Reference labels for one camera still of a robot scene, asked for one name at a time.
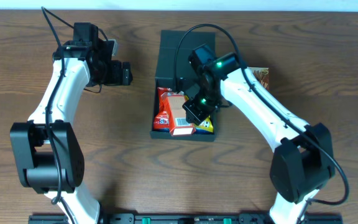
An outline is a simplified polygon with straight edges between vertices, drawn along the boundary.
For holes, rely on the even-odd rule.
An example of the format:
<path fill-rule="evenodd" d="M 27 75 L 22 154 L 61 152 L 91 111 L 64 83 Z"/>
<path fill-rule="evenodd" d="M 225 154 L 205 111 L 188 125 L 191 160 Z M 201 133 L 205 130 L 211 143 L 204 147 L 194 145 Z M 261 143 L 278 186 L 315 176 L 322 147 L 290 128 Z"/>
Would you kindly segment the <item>yellow Hacks candy bag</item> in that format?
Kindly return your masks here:
<path fill-rule="evenodd" d="M 195 125 L 195 129 L 198 134 L 214 133 L 214 127 L 209 116 L 200 125 Z"/>

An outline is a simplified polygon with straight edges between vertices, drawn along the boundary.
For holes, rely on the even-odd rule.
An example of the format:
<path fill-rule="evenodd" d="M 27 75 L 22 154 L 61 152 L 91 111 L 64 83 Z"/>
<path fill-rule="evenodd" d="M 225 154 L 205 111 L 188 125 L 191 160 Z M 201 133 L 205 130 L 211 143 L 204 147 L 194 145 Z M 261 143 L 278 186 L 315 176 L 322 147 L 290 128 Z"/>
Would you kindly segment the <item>red cardboard snack box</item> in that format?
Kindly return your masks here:
<path fill-rule="evenodd" d="M 183 105 L 186 103 L 185 96 L 166 92 L 162 95 L 162 103 L 168 114 L 169 133 L 175 136 L 189 136 L 195 132 L 193 123 L 186 120 L 186 111 Z"/>

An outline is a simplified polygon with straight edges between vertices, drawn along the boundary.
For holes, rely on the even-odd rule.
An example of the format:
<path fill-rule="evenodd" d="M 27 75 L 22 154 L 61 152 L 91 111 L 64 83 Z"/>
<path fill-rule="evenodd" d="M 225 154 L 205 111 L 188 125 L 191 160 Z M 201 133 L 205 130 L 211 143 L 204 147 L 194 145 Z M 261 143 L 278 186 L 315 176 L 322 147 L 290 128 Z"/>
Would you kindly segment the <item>red Hacks candy bag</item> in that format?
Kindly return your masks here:
<path fill-rule="evenodd" d="M 167 93 L 172 93 L 171 88 L 157 88 L 158 93 L 158 113 L 153 121 L 153 128 L 156 131 L 168 132 L 169 131 L 169 118 L 163 104 L 163 99 Z"/>

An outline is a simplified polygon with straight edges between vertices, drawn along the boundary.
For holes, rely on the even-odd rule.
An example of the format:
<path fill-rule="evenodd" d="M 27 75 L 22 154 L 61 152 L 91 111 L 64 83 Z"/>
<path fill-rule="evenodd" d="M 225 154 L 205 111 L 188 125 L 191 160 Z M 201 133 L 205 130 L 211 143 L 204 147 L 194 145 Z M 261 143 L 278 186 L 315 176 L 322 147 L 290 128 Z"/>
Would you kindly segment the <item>black gift box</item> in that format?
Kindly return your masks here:
<path fill-rule="evenodd" d="M 184 32 L 178 30 L 162 30 L 160 36 L 160 48 L 155 72 L 155 87 L 173 88 L 173 61 L 176 48 Z M 191 32 L 186 35 L 180 46 L 177 57 L 177 78 L 187 80 L 195 79 L 196 73 L 188 62 L 188 56 L 191 51 L 200 45 L 207 44 L 211 50 L 215 49 L 215 33 L 213 32 Z M 213 142 L 218 132 L 218 123 L 216 115 L 211 116 L 211 122 L 214 126 L 214 132 L 211 134 L 194 133 L 187 136 L 172 136 L 168 132 L 150 129 L 152 139 L 186 140 Z"/>

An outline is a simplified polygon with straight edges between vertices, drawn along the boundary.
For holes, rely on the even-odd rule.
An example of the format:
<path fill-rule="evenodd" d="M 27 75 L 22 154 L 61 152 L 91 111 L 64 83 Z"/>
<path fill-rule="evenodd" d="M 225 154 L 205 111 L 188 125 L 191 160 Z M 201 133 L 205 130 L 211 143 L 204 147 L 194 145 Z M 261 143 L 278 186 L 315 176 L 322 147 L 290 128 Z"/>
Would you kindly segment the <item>brown Pocky box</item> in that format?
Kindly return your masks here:
<path fill-rule="evenodd" d="M 260 82 L 260 84 L 269 90 L 269 68 L 262 67 L 250 67 L 254 77 Z"/>

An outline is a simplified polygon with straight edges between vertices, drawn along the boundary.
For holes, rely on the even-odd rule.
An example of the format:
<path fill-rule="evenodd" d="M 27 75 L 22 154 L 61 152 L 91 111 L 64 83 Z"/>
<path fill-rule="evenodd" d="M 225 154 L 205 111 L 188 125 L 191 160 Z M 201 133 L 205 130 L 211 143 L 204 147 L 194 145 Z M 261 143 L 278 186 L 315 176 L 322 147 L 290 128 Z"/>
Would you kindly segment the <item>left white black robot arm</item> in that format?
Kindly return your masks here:
<path fill-rule="evenodd" d="M 82 92 L 92 86 L 128 86 L 128 62 L 113 60 L 117 42 L 100 38 L 89 22 L 72 25 L 73 38 L 53 53 L 53 74 L 26 122 L 14 123 L 10 140 L 19 181 L 51 199 L 61 215 L 29 216 L 29 223 L 115 223 L 83 181 L 85 158 L 73 130 Z"/>

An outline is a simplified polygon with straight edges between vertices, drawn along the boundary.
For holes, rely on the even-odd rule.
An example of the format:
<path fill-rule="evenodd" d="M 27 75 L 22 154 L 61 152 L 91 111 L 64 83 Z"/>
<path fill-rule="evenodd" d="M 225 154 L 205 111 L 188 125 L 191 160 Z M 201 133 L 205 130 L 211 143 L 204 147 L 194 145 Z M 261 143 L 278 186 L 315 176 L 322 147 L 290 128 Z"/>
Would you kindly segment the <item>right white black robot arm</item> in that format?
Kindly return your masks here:
<path fill-rule="evenodd" d="M 197 74 L 200 90 L 183 105 L 187 122 L 200 125 L 222 99 L 240 109 L 273 151 L 270 179 L 277 196 L 269 211 L 271 220 L 306 221 L 308 205 L 335 175 L 327 127 L 321 123 L 312 126 L 286 109 L 249 67 L 240 67 L 235 53 L 218 58 L 203 44 L 191 51 L 188 61 Z"/>

